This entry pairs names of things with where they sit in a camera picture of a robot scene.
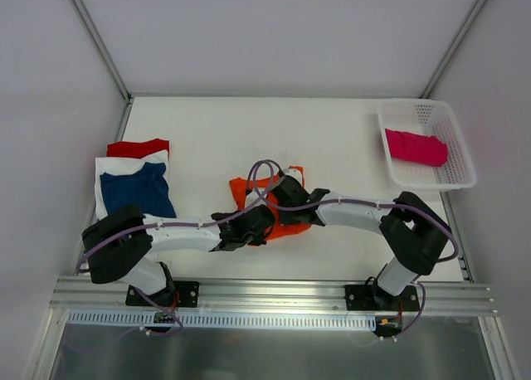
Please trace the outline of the orange t shirt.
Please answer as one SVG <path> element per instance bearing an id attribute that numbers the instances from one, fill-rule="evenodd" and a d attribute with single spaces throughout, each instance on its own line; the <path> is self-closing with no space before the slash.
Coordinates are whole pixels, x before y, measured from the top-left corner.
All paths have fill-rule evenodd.
<path id="1" fill-rule="evenodd" d="M 301 166 L 289 166 L 289 168 L 299 168 L 304 174 L 304 168 Z M 231 195 L 236 203 L 238 210 L 243 210 L 254 202 L 260 193 L 262 193 L 268 186 L 269 180 L 266 178 L 257 179 L 253 181 L 247 181 L 244 178 L 233 178 L 229 181 L 229 187 L 231 189 Z M 294 224 L 283 225 L 280 223 L 279 210 L 267 205 L 275 217 L 275 224 L 266 233 L 265 241 L 272 241 L 287 236 L 294 236 L 300 233 L 306 232 L 311 228 L 311 225 Z"/>

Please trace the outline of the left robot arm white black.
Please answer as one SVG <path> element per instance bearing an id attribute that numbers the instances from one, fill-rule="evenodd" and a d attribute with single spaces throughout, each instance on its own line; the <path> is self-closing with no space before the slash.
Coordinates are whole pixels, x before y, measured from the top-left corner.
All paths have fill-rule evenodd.
<path id="1" fill-rule="evenodd" d="M 275 215 L 264 205 L 232 213 L 213 213 L 199 220 L 156 217 L 129 204 L 82 232 L 83 261 L 97 285 L 123 282 L 140 299 L 168 307 L 177 288 L 166 264 L 149 253 L 178 250 L 234 251 L 261 246 L 272 233 Z"/>

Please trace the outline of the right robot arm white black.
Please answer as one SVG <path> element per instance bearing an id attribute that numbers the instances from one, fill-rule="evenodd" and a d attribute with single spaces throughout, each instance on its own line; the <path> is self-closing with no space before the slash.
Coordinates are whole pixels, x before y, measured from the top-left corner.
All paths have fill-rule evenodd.
<path id="1" fill-rule="evenodd" d="M 413 192 L 402 192 L 391 202 L 363 201 L 325 188 L 307 192 L 295 178 L 284 175 L 269 195 L 283 225 L 353 227 L 384 238 L 393 259 L 371 290 L 379 309 L 391 309 L 412 281 L 433 271 L 451 236 L 446 223 Z"/>

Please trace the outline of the blue folded t shirt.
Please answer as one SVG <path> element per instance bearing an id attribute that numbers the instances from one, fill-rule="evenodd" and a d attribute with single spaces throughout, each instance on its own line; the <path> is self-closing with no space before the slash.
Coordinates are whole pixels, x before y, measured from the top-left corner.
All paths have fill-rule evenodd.
<path id="1" fill-rule="evenodd" d="M 99 218 L 107 217 L 127 205 L 137 205 L 143 214 L 176 218 L 177 213 L 169 198 L 165 163 L 146 162 L 130 174 L 102 173 Z"/>

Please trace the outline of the red folded t shirt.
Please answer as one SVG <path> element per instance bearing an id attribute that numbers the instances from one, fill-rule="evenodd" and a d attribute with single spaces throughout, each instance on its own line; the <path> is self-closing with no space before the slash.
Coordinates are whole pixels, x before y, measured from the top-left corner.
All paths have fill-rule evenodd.
<path id="1" fill-rule="evenodd" d="M 106 156 L 113 158 L 144 158 L 157 152 L 170 151 L 170 143 L 165 139 L 151 139 L 143 142 L 119 141 L 109 144 Z"/>

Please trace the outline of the white plastic basket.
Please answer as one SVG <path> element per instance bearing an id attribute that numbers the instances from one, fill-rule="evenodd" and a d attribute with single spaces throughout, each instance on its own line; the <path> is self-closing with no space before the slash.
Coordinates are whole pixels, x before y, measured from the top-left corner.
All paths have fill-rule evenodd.
<path id="1" fill-rule="evenodd" d="M 391 180 L 403 188 L 472 188 L 477 176 L 452 108 L 442 101 L 388 99 L 377 104 Z"/>

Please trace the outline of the pink t shirt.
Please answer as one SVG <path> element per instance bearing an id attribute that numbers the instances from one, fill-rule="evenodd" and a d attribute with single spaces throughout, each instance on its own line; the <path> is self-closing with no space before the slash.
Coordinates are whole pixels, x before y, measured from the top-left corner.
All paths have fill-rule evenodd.
<path id="1" fill-rule="evenodd" d="M 385 129 L 392 158 L 439 168 L 448 159 L 447 145 L 435 136 Z"/>

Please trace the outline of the white folded t shirt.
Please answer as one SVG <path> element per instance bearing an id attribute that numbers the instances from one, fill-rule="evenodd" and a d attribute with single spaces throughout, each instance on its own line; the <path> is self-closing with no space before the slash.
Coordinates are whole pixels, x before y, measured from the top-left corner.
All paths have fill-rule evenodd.
<path id="1" fill-rule="evenodd" d="M 168 181 L 169 161 L 167 150 L 152 153 L 144 158 L 105 157 L 95 159 L 95 216 L 98 220 L 108 215 L 101 192 L 100 176 L 104 173 L 112 176 L 129 176 L 137 173 L 146 163 L 163 163 L 165 165 L 163 179 Z"/>

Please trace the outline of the aluminium mounting rail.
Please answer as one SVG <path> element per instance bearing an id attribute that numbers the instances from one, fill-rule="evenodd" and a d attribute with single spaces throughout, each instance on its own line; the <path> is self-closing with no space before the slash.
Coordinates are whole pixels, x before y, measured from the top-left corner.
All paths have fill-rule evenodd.
<path id="1" fill-rule="evenodd" d="M 185 311 L 260 314 L 354 314 L 348 311 L 343 287 L 355 281 L 200 279 L 196 308 Z M 499 308 L 488 285 L 427 282 L 414 285 L 425 316 L 496 317 Z M 54 309 L 126 309 L 128 286 L 95 285 L 86 276 L 62 276 L 56 282 Z"/>

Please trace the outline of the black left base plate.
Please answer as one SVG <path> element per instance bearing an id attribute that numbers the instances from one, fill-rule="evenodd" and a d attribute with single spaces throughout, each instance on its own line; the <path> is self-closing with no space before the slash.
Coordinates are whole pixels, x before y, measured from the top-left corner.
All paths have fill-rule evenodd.
<path id="1" fill-rule="evenodd" d="M 130 285 L 125 305 L 156 309 L 196 308 L 200 283 L 197 281 L 163 279 L 163 287 L 149 294 L 149 289 Z"/>

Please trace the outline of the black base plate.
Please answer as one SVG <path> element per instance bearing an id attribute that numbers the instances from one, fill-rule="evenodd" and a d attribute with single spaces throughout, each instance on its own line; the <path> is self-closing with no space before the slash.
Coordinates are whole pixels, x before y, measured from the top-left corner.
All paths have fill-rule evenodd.
<path id="1" fill-rule="evenodd" d="M 399 311 L 413 313 L 420 309 L 416 288 L 408 285 L 401 294 L 390 295 L 376 285 L 345 285 L 343 287 L 348 311 Z"/>
<path id="2" fill-rule="evenodd" d="M 200 283 L 197 281 L 163 279 L 163 287 L 149 294 L 149 289 L 130 285 L 125 305 L 156 309 L 196 308 Z"/>

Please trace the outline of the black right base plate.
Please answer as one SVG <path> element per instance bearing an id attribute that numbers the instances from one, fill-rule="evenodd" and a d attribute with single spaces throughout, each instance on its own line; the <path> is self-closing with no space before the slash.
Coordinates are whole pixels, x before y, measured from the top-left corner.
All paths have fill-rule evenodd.
<path id="1" fill-rule="evenodd" d="M 401 294 L 390 295 L 376 285 L 345 285 L 343 287 L 348 311 L 399 311 L 413 313 L 420 309 L 416 288 L 408 285 Z"/>

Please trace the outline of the right aluminium frame post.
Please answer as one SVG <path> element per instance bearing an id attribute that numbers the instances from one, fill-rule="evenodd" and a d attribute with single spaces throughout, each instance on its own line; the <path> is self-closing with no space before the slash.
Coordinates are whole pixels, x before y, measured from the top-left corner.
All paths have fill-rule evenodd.
<path id="1" fill-rule="evenodd" d="M 474 0 L 462 19 L 460 25 L 451 38 L 447 48 L 444 50 L 441 59 L 438 61 L 435 70 L 432 72 L 428 82 L 419 94 L 419 99 L 430 99 L 440 84 L 445 73 L 449 70 L 451 63 L 455 59 L 465 39 L 468 37 L 472 27 L 479 19 L 489 0 Z"/>

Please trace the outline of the aluminium frame post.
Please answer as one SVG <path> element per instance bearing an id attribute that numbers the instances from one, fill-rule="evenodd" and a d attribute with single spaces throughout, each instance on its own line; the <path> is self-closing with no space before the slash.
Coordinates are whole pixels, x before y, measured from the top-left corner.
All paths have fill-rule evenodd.
<path id="1" fill-rule="evenodd" d="M 85 29 L 92 45 L 94 46 L 96 53 L 101 59 L 105 69 L 109 73 L 111 80 L 113 81 L 119 95 L 124 102 L 129 103 L 131 99 L 131 93 L 126 86 L 123 77 L 119 73 L 119 69 L 116 66 L 112 55 L 110 54 L 98 27 L 95 24 L 93 17 L 90 14 L 89 8 L 86 6 L 84 0 L 69 0 L 73 7 L 77 17 Z"/>
<path id="2" fill-rule="evenodd" d="M 445 73 L 449 70 L 451 63 L 455 59 L 465 39 L 468 37 L 472 27 L 479 19 L 489 0 L 474 0 L 462 19 L 460 25 L 451 38 L 447 48 L 444 50 L 441 59 L 438 61 L 435 70 L 432 72 L 428 82 L 419 94 L 419 99 L 430 99 L 440 84 Z"/>

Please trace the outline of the left aluminium frame post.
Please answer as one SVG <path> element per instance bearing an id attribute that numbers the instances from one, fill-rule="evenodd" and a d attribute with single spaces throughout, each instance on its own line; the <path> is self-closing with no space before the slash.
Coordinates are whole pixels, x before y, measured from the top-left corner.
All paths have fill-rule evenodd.
<path id="1" fill-rule="evenodd" d="M 105 69 L 109 73 L 111 80 L 113 81 L 119 95 L 124 102 L 129 103 L 131 99 L 131 93 L 126 86 L 123 77 L 119 73 L 119 69 L 116 66 L 112 55 L 110 54 L 98 27 L 95 24 L 93 17 L 90 14 L 89 8 L 86 6 L 84 0 L 69 0 L 73 7 L 77 17 L 85 29 L 92 45 L 94 46 L 96 53 L 101 59 Z"/>

